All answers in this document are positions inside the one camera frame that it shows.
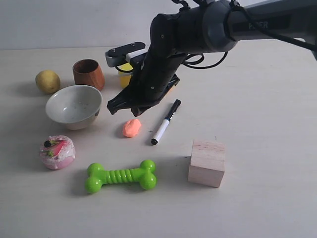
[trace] dry erase marker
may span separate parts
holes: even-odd
[[[166,130],[170,120],[172,120],[176,110],[178,109],[179,105],[181,104],[182,102],[178,99],[175,100],[173,106],[170,108],[168,114],[166,115],[166,117],[164,118],[164,120],[162,121],[161,125],[159,126],[159,129],[158,131],[156,132],[156,134],[154,135],[153,139],[151,140],[151,143],[153,145],[156,145],[159,140],[161,139],[161,137],[163,136],[164,134],[164,131]]]

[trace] green dog bone toy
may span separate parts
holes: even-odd
[[[98,192],[102,185],[124,182],[139,182],[144,190],[153,189],[157,184],[157,178],[153,174],[155,163],[152,160],[144,160],[137,169],[106,171],[99,163],[89,165],[85,188],[89,193]]]

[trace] wooden cube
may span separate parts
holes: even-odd
[[[220,187],[224,171],[224,145],[219,142],[194,140],[188,181]]]

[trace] wooden cup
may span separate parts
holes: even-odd
[[[83,59],[73,66],[73,74],[76,85],[85,84],[93,86],[101,91],[105,86],[105,77],[97,61]]]

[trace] pink object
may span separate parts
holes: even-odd
[[[140,127],[140,121],[138,119],[132,119],[124,124],[122,133],[126,137],[134,137],[139,133]]]
[[[51,170],[67,167],[74,161],[75,155],[72,140],[64,135],[49,136],[49,139],[40,148],[41,160]]]

